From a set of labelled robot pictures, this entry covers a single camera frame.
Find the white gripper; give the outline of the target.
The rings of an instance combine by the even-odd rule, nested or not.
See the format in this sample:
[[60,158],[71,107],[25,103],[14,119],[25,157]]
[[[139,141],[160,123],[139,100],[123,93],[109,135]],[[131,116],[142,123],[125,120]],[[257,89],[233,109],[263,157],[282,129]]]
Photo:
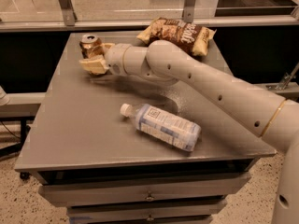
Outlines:
[[116,76],[127,76],[128,73],[124,67],[124,55],[131,47],[131,44],[102,43],[103,55],[96,55],[91,58],[85,58],[79,61],[82,68],[93,75],[103,75],[108,69]]

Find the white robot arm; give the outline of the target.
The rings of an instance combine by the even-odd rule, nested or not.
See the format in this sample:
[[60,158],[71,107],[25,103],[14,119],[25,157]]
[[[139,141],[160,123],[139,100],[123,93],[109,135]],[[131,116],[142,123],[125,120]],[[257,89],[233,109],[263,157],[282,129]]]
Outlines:
[[148,81],[183,81],[265,143],[285,154],[272,224],[299,221],[299,104],[204,63],[165,40],[148,47],[103,43],[94,35],[79,42],[85,69],[95,74],[136,75]]

